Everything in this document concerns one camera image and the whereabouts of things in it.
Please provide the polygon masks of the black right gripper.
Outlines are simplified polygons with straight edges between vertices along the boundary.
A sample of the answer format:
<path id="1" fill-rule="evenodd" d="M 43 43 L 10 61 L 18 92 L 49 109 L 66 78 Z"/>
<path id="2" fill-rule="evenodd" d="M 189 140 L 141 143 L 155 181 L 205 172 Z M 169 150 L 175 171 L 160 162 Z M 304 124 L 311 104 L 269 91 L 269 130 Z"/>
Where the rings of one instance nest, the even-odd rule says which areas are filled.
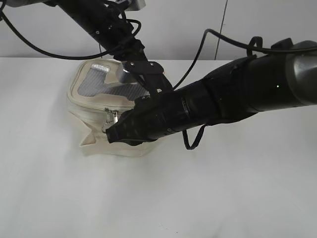
<path id="1" fill-rule="evenodd" d="M 180 132 L 188 123 L 186 100 L 177 93 L 164 93 L 139 102 L 125 117 L 106 129 L 109 143 L 136 145 Z"/>

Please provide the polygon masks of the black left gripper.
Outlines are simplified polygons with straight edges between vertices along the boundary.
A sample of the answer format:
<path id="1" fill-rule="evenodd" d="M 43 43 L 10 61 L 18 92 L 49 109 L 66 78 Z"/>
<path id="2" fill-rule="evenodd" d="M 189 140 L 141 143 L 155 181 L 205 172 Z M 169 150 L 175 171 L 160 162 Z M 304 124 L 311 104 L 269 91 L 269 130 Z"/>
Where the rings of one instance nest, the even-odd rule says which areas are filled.
<path id="1" fill-rule="evenodd" d="M 150 98 L 159 93 L 173 91 L 171 83 L 164 75 L 163 67 L 154 61 L 148 61 L 144 53 L 144 45 L 133 39 L 113 55 L 120 61 L 116 76 L 121 83 L 138 83 L 149 92 Z"/>

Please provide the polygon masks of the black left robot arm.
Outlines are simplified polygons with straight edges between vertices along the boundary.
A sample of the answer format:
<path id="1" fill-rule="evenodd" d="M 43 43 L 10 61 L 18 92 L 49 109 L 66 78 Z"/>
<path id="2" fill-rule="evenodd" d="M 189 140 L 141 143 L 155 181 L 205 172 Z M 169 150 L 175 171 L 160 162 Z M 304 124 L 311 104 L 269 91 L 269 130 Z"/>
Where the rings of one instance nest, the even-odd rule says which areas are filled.
<path id="1" fill-rule="evenodd" d="M 121 83 L 138 83 L 152 97 L 160 92 L 171 92 L 172 85 L 164 75 L 163 67 L 148 61 L 144 45 L 136 39 L 141 22 L 128 19 L 125 10 L 130 2 L 108 0 L 46 0 L 44 4 L 60 7 L 73 21 L 84 29 L 104 52 L 84 57 L 62 56 L 44 51 L 29 42 L 9 21 L 4 12 L 0 18 L 12 32 L 33 50 L 51 58 L 63 60 L 92 60 L 111 55 L 120 62 L 116 75 Z"/>

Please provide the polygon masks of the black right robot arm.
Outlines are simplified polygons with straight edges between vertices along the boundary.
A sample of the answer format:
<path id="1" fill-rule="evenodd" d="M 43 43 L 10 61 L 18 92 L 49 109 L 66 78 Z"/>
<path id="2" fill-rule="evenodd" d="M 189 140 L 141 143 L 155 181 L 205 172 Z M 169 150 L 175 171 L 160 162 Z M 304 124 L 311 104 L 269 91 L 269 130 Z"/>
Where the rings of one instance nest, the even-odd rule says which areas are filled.
<path id="1" fill-rule="evenodd" d="M 314 41 L 293 44 L 285 39 L 272 46 L 287 54 L 247 56 L 229 62 L 202 79 L 173 90 L 156 62 L 128 61 L 123 68 L 149 94 L 135 100 L 134 108 L 121 114 L 106 129 L 110 143 L 137 146 L 199 127 L 196 148 L 207 126 L 235 123 L 260 112 L 317 103 L 317 54 L 305 53 Z"/>

